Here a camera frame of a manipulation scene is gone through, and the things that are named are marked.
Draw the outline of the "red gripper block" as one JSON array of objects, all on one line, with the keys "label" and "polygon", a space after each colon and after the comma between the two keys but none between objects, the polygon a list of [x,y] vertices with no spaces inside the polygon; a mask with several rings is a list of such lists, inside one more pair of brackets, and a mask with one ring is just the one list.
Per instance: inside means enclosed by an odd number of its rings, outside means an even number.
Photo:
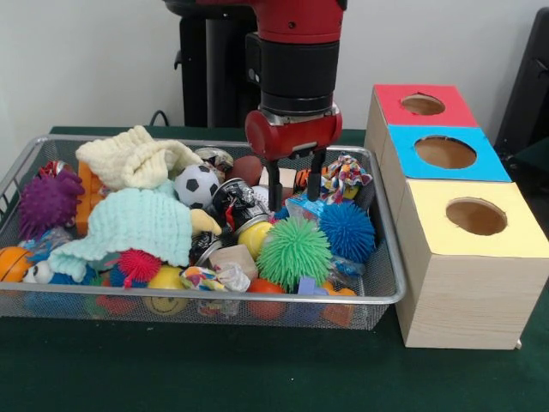
[{"label": "red gripper block", "polygon": [[[323,163],[326,149],[341,136],[342,116],[339,112],[328,116],[300,118],[286,122],[286,118],[259,110],[246,116],[244,131],[252,150],[265,160],[280,160],[304,150],[316,151],[308,177],[307,198],[316,201],[320,196]],[[267,161],[268,206],[271,211],[282,208],[282,184],[278,161]]]}]

